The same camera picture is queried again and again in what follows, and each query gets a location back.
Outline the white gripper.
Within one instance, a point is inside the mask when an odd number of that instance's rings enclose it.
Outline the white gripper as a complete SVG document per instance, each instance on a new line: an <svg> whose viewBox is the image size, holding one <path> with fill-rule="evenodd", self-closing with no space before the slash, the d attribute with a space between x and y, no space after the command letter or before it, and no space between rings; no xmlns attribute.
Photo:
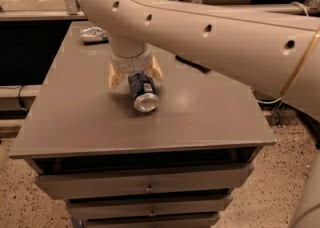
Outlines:
<svg viewBox="0 0 320 228"><path fill-rule="evenodd" d="M126 74L139 71L144 71L147 76L154 80L163 80L163 73L149 45L141 54L129 54L128 57L122 57L111 52L110 63L108 78L110 90L117 89L124 81Z"/></svg>

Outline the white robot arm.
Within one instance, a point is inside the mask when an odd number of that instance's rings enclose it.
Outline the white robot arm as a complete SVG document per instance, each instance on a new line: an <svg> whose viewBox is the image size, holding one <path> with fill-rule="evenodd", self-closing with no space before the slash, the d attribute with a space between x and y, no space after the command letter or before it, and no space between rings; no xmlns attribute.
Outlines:
<svg viewBox="0 0 320 228"><path fill-rule="evenodd" d="M146 71L152 47L208 68L320 119L320 20L168 0L80 0L110 42L109 85Z"/></svg>

